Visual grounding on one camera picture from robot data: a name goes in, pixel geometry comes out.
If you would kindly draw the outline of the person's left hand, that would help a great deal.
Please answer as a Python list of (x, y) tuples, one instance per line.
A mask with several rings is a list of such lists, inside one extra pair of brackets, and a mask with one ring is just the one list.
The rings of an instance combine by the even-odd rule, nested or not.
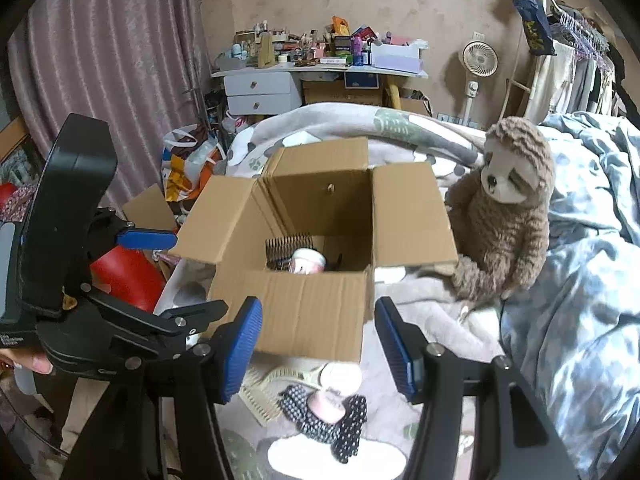
[(41, 351), (25, 348), (1, 349), (0, 356), (2, 362), (12, 367), (28, 368), (37, 374), (49, 375), (53, 370), (52, 363)]

